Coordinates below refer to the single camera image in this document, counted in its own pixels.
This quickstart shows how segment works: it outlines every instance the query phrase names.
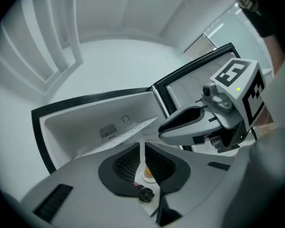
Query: white ceiling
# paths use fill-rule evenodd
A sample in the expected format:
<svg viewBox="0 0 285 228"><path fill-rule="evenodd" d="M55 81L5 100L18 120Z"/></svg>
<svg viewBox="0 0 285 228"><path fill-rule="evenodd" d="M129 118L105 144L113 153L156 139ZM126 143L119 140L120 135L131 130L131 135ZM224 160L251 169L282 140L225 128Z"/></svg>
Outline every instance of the white ceiling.
<svg viewBox="0 0 285 228"><path fill-rule="evenodd" d="M234 0L76 0L81 43L130 38L184 51ZM64 0L51 0L55 26L68 47Z"/></svg>

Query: black vent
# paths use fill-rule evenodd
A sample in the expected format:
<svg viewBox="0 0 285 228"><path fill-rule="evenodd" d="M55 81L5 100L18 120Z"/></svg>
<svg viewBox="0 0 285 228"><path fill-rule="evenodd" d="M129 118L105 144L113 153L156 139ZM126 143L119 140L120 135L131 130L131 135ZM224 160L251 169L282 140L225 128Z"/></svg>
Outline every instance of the black vent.
<svg viewBox="0 0 285 228"><path fill-rule="evenodd" d="M147 145L145 146L145 157L146 164L158 185L176 171L176 166L171 160Z"/></svg>
<svg viewBox="0 0 285 228"><path fill-rule="evenodd" d="M140 146L134 148L114 162L113 171L118 177L128 182L134 182L136 170L140 164L139 151Z"/></svg>
<svg viewBox="0 0 285 228"><path fill-rule="evenodd" d="M34 214L49 223L67 199L72 189L73 187L71 186L59 184L34 211Z"/></svg>
<svg viewBox="0 0 285 228"><path fill-rule="evenodd" d="M102 127L101 129L99 129L99 133L102 139L115 132L117 132L117 128L114 124L110 124L107 125L106 127Z"/></svg>
<svg viewBox="0 0 285 228"><path fill-rule="evenodd" d="M225 171L228 171L230 168L230 165L226 165L226 164L222 164L222 163L218 163L218 162L214 162L214 161L209 162L208 166L212 166L212 167L215 167L215 168L218 168L221 170L225 170Z"/></svg>

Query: person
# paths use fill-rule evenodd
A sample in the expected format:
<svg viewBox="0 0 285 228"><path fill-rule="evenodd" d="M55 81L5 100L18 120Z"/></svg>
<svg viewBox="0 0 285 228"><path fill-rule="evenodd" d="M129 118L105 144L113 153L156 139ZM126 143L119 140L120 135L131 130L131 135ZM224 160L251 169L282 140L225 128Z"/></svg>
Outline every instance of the person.
<svg viewBox="0 0 285 228"><path fill-rule="evenodd" d="M237 0L242 11L263 38L270 54L274 75L285 60L285 0ZM272 123L265 108L256 126Z"/></svg>

